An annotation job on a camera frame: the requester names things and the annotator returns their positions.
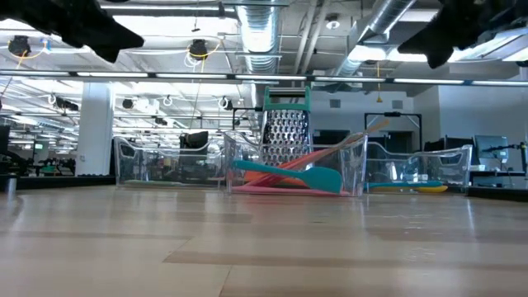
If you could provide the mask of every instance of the pillar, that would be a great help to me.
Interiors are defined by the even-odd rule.
[[[82,88],[81,120],[75,175],[107,175],[110,170],[115,98],[112,85],[85,82]]]

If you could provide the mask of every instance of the computer monitor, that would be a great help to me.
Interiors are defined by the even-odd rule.
[[[471,153],[471,165],[480,165],[479,156],[477,149],[475,148],[475,142],[473,139],[463,139],[456,137],[445,136],[445,149],[458,149],[465,145],[473,145],[473,151]]]
[[[508,139],[506,136],[483,136],[475,135],[475,143],[477,144],[477,155],[479,158],[500,159],[502,162],[508,160],[508,149],[494,149],[498,147],[508,146]]]

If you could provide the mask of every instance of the teal spatula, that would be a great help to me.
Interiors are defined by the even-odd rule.
[[[268,172],[285,177],[298,178],[303,181],[306,186],[309,186],[314,190],[327,191],[336,194],[341,193],[341,174],[330,168],[311,167],[305,172],[296,172],[249,161],[234,161],[233,166],[242,170]]]

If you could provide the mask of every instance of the ceiling duct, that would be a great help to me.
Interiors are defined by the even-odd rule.
[[[381,36],[382,40],[389,39],[390,30],[396,25],[403,14],[417,0],[377,0],[372,8],[372,14],[356,21],[351,29],[350,45],[351,53],[342,61],[333,75],[335,76],[352,76],[365,61],[351,60],[356,45],[366,42],[367,40],[376,40]]]
[[[277,57],[273,56],[278,46],[278,7],[239,6],[236,7],[238,19],[241,22],[246,65],[249,73],[276,73]],[[264,85],[252,85],[252,104],[262,106],[264,102]]]

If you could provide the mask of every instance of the cable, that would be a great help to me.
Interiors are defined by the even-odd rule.
[[[27,50],[24,51],[24,53],[22,54],[21,57],[15,55],[15,54],[12,54],[11,52],[10,52],[9,54],[11,54],[11,56],[13,56],[13,57],[15,57],[15,58],[19,58],[19,59],[21,59],[21,61],[22,61],[22,60],[25,60],[25,59],[34,59],[34,58],[40,56],[42,53],[44,53],[44,51],[46,50],[46,46],[48,45],[48,41],[43,40],[43,41],[42,41],[42,44],[43,44],[44,46],[42,47],[42,49],[40,50],[40,52],[39,52],[38,54],[32,55],[31,57],[26,57]]]
[[[22,53],[22,56],[25,56],[26,53],[27,53],[27,50],[24,50],[24,53]],[[19,69],[20,66],[22,65],[22,60],[23,60],[23,59],[22,59],[22,57],[18,57],[18,56],[16,56],[16,57],[20,59],[20,60],[18,61],[18,64],[16,65],[16,69]],[[13,76],[11,76],[11,77],[9,78],[9,81],[7,81],[6,87],[3,88],[3,92],[2,92],[2,95],[0,95],[0,99],[3,98],[3,95],[6,93],[7,88],[9,87],[9,85],[11,85],[12,80],[13,80]]]
[[[207,56],[210,55],[210,54],[214,54],[214,53],[216,52],[216,50],[220,47],[220,44],[221,44],[221,43],[222,43],[222,41],[220,41],[220,42],[216,45],[216,47],[213,49],[213,51],[211,51],[211,52],[209,52],[209,53],[207,53],[207,54],[193,54],[193,53],[191,53],[191,51],[189,50],[189,48],[191,47],[191,46],[189,45],[189,46],[187,46],[187,53],[189,53],[189,54],[190,54],[192,57],[194,57],[194,58],[205,58],[205,57],[207,57]]]
[[[204,72],[204,67],[205,67],[205,57],[202,59],[201,72]],[[200,87],[201,87],[201,80],[198,83],[198,89],[196,90],[195,107],[192,109],[191,123],[189,124],[189,132],[191,132],[192,121],[195,118],[196,107],[198,106],[198,96],[200,95]]]

